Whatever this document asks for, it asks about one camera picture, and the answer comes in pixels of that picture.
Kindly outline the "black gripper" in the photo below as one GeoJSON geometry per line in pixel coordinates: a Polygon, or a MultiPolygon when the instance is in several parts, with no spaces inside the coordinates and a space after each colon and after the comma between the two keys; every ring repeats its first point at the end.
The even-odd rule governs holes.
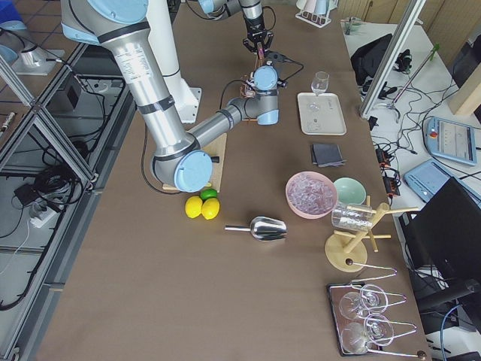
{"type": "Polygon", "coordinates": [[[244,22],[247,29],[247,37],[243,39],[244,46],[249,52],[257,56],[264,56],[271,46],[274,33],[265,28],[262,14],[255,19],[244,16],[244,22]]]}

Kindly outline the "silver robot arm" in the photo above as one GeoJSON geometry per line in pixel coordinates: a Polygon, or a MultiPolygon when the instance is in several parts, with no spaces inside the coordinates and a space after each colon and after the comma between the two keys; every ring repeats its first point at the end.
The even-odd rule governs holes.
{"type": "Polygon", "coordinates": [[[271,65],[253,73],[253,96],[237,97],[214,115],[185,130],[172,80],[179,67],[171,18],[164,1],[63,1],[62,29],[73,40],[109,50],[155,143],[151,172],[182,192],[201,190],[213,164],[202,148],[242,120],[274,125],[279,118],[278,74],[271,65]]]}
{"type": "Polygon", "coordinates": [[[237,13],[244,19],[246,37],[243,44],[257,59],[264,59],[274,33],[265,26],[262,2],[259,0],[199,0],[206,20],[224,20],[237,13]]]}

